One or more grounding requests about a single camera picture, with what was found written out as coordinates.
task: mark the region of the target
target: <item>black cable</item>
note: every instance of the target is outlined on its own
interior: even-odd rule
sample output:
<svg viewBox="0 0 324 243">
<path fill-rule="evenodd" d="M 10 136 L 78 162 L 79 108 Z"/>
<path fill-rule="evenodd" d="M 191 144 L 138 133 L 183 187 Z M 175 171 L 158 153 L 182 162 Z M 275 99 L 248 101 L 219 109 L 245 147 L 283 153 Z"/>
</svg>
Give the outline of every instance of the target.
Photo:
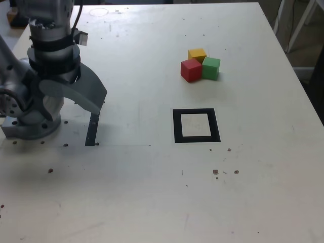
<svg viewBox="0 0 324 243">
<path fill-rule="evenodd" d="M 285 53 L 287 53 L 288 49 L 289 49 L 289 45 L 290 45 L 290 40 L 292 38 L 292 34 L 293 34 L 293 30 L 294 30 L 294 20 L 295 20 L 295 3 L 297 0 L 294 1 L 293 4 L 293 20 L 292 20 L 292 29 L 290 30 L 290 36 L 289 36 L 289 41 L 288 41 L 288 46 L 287 46 L 287 50 L 285 51 Z"/>
<path fill-rule="evenodd" d="M 72 38 L 73 38 L 73 35 L 74 35 L 74 31 L 75 31 L 76 25 L 77 25 L 77 23 L 78 23 L 78 21 L 79 21 L 79 18 L 80 18 L 80 16 L 81 16 L 82 8 L 83 8 L 83 0 L 80 0 L 80 8 L 79 8 L 79 12 L 78 12 L 78 14 L 77 14 L 77 17 L 76 17 L 76 19 L 75 19 L 75 22 L 74 22 L 74 25 L 73 25 L 73 27 L 72 27 L 72 31 L 71 31 L 71 36 L 72 36 Z"/>
</svg>

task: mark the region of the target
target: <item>table surface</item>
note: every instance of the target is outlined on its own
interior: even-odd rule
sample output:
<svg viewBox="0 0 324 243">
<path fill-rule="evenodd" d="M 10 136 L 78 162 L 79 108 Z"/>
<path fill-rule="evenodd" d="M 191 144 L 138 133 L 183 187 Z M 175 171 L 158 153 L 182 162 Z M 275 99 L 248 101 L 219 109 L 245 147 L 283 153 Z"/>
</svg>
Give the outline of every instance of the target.
<svg viewBox="0 0 324 243">
<path fill-rule="evenodd" d="M 99 146 L 67 99 L 44 144 L 2 134 L 1 242 L 324 242 L 324 128 L 259 4 L 86 6 L 78 28 Z M 180 76 L 193 48 L 216 82 Z M 175 144 L 175 108 L 213 108 L 221 142 Z"/>
</svg>

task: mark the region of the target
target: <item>black square frame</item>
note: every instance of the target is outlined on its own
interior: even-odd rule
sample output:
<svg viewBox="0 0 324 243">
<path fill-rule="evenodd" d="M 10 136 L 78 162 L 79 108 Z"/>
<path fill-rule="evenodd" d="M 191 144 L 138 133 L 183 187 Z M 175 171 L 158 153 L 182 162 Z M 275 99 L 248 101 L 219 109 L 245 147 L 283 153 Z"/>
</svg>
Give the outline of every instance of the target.
<svg viewBox="0 0 324 243">
<path fill-rule="evenodd" d="M 211 131 L 210 136 L 182 136 L 182 114 L 207 114 L 209 128 Z M 174 128 L 174 141 L 175 143 L 208 143 L 208 142 L 220 142 L 219 131 L 217 127 L 217 121 L 215 111 L 213 108 L 205 109 L 173 109 L 173 128 Z"/>
</svg>

